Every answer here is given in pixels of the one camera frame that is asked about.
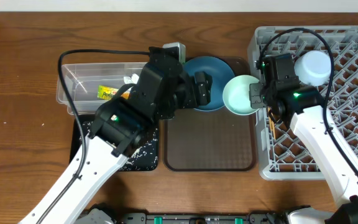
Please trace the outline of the mint green bowl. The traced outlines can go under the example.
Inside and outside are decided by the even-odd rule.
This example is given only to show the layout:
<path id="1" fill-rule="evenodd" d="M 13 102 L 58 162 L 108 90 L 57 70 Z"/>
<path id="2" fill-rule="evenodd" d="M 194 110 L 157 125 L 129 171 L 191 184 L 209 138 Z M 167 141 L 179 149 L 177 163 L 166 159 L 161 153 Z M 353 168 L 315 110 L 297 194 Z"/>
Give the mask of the mint green bowl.
<path id="1" fill-rule="evenodd" d="M 231 79 L 223 90 L 223 102 L 232 113 L 247 116 L 255 113 L 257 109 L 251 107 L 250 84 L 258 83 L 256 77 L 239 75 Z"/>

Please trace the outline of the wooden chopstick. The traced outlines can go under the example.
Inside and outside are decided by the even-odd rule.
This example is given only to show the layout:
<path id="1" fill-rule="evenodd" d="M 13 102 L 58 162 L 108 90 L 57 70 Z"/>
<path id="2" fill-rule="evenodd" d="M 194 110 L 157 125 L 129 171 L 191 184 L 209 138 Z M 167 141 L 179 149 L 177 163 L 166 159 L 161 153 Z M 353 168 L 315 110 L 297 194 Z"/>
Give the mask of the wooden chopstick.
<path id="1" fill-rule="evenodd" d="M 273 120 L 271 118 L 268 119 L 269 120 L 269 128 L 272 132 L 272 137 L 273 139 L 276 139 L 276 134 L 275 134 L 275 123 L 273 122 Z"/>

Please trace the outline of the dark blue plate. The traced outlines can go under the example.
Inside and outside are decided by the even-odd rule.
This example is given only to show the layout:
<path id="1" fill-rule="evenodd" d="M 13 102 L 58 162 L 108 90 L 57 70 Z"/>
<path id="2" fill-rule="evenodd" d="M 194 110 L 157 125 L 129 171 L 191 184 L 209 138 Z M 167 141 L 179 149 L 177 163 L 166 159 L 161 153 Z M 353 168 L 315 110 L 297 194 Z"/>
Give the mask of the dark blue plate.
<path id="1" fill-rule="evenodd" d="M 198 111 L 216 111 L 224 106 L 223 90 L 226 84 L 235 77 L 231 67 L 217 57 L 201 56 L 187 61 L 184 70 L 193 77 L 196 72 L 205 72 L 212 76 L 211 102 L 199 106 Z"/>

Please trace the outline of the white tissue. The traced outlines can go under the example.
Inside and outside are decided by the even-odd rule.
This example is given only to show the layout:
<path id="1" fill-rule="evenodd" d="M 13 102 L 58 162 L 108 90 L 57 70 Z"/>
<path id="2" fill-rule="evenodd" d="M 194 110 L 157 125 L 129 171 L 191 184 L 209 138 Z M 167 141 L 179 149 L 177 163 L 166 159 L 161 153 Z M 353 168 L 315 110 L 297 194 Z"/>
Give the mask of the white tissue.
<path id="1" fill-rule="evenodd" d="M 124 76 L 125 84 L 137 84 L 139 76 L 136 73 L 133 73 L 131 76 Z"/>

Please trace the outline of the light blue bowl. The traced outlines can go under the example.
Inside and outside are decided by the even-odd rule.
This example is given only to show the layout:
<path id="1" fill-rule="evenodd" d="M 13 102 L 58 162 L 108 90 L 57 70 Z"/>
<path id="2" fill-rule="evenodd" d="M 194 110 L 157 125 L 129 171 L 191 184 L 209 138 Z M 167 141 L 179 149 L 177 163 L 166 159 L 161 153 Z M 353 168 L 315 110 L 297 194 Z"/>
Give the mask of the light blue bowl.
<path id="1" fill-rule="evenodd" d="M 317 50 L 305 53 L 295 62 L 295 74 L 305 85 L 323 85 L 331 74 L 329 55 Z"/>

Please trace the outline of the white rice pile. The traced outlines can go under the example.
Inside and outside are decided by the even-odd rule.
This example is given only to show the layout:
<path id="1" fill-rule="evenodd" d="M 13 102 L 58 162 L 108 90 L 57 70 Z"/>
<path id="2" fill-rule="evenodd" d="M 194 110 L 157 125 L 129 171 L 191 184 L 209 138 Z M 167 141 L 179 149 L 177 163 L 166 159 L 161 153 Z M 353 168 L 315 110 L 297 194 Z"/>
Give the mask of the white rice pile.
<path id="1" fill-rule="evenodd" d="M 148 150 L 146 150 L 144 147 L 140 147 L 128 159 L 128 161 L 126 162 L 126 165 L 134 166 L 134 165 L 142 162 L 143 160 L 145 160 L 148 155 L 149 155 Z"/>

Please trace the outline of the yellow green snack wrapper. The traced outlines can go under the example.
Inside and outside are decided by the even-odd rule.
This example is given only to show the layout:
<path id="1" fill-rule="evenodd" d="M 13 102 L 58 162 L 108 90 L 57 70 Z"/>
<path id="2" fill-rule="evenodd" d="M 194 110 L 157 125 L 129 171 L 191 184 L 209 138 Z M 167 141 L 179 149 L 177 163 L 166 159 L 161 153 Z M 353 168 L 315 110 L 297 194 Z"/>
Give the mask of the yellow green snack wrapper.
<path id="1" fill-rule="evenodd" d="M 118 91 L 118 88 L 100 85 L 98 87 L 97 97 L 102 100 L 111 100 Z"/>

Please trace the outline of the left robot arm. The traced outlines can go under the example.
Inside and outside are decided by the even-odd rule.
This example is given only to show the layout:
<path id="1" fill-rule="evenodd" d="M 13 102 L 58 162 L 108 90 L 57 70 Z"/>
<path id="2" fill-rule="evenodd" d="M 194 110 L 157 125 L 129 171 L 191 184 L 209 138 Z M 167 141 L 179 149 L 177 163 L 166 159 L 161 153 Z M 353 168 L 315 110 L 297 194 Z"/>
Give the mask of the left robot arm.
<path id="1" fill-rule="evenodd" d="M 213 79 L 183 68 L 179 49 L 150 47 L 137 83 L 128 83 L 95 112 L 90 131 L 63 174 L 22 223 L 74 223 L 102 185 L 152 138 L 176 110 L 211 101 Z"/>

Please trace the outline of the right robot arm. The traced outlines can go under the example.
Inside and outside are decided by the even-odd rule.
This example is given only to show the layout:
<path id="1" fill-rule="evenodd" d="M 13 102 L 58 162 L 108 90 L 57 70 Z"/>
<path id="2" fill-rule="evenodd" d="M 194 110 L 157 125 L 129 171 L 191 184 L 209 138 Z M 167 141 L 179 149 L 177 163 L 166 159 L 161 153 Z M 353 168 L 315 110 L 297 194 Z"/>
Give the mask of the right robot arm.
<path id="1" fill-rule="evenodd" d="M 253 108 L 268 106 L 305 145 L 322 172 L 337 210 L 299 207 L 286 212 L 287 223 L 358 223 L 358 157 L 335 125 L 313 86 L 277 90 L 250 85 Z"/>

